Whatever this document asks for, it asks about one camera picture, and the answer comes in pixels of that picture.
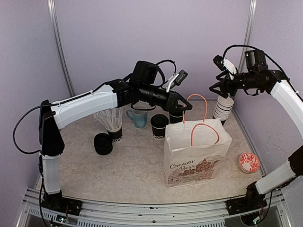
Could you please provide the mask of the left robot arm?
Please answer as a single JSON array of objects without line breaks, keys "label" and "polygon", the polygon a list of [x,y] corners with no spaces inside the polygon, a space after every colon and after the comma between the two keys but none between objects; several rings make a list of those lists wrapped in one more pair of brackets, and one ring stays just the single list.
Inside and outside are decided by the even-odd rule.
[{"label": "left robot arm", "polygon": [[172,91],[172,88],[183,82],[188,73],[184,70],[174,73],[167,82],[163,82],[165,89],[154,85],[157,74],[165,77],[158,64],[138,61],[133,72],[124,79],[104,82],[96,89],[70,99],[53,103],[45,100],[41,103],[40,164],[46,201],[54,209],[62,210],[66,206],[59,177],[60,155],[65,147],[61,129],[97,112],[136,104],[139,101],[147,102],[151,107],[159,106],[172,113],[192,109],[192,105],[182,95]]}]

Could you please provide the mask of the black paper coffee cup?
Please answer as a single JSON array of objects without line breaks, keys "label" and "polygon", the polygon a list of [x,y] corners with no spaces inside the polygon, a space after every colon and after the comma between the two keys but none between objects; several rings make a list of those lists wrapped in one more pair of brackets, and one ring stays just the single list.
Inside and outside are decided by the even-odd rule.
[{"label": "black paper coffee cup", "polygon": [[174,116],[174,115],[169,115],[169,122],[171,124],[173,123],[178,123],[178,122],[182,122],[183,121],[183,116]]}]

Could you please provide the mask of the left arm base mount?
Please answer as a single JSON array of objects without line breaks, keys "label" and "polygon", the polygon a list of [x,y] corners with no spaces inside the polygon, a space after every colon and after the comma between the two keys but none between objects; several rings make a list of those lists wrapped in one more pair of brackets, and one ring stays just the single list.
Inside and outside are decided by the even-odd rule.
[{"label": "left arm base mount", "polygon": [[83,202],[62,196],[62,191],[55,194],[45,192],[42,207],[64,214],[79,216]]}]

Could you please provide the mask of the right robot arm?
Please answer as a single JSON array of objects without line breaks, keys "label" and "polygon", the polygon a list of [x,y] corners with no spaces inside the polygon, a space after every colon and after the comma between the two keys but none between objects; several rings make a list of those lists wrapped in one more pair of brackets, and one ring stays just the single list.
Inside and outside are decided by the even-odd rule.
[{"label": "right robot arm", "polygon": [[[266,62],[270,56],[256,47],[250,47],[250,50],[245,52],[245,59],[248,71],[239,73],[224,55],[215,56],[213,62],[221,70],[221,74],[216,76],[217,83],[210,86],[209,90],[224,98],[235,96],[240,89],[244,92],[255,89],[256,96],[267,92],[285,109],[298,131],[302,133],[303,99],[283,69],[278,66],[276,70],[270,70]],[[247,187],[242,206],[247,210],[254,209],[267,192],[289,183],[302,174],[303,149],[298,148],[285,163]]]}]

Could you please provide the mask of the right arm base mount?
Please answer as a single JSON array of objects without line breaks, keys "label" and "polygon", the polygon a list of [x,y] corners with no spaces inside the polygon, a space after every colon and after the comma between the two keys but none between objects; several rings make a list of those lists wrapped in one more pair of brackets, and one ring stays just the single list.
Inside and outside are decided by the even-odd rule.
[{"label": "right arm base mount", "polygon": [[226,202],[229,215],[240,214],[266,207],[267,202],[264,194],[259,194],[256,182],[248,185],[244,197],[229,199]]}]

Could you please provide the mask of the black plastic cup lid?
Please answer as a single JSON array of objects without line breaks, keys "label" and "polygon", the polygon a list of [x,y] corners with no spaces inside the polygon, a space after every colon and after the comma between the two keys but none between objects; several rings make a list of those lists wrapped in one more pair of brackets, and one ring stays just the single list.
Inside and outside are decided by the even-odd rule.
[{"label": "black plastic cup lid", "polygon": [[180,112],[169,112],[169,114],[172,116],[172,117],[175,117],[175,118],[179,118],[179,117],[182,117],[183,116],[183,112],[180,111]]}]

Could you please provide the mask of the white paper bag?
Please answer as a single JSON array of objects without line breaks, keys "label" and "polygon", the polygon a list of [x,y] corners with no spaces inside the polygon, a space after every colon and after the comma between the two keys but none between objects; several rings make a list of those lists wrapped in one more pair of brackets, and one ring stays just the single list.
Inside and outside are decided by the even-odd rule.
[{"label": "white paper bag", "polygon": [[163,168],[168,188],[213,180],[232,142],[220,119],[168,124]]}]

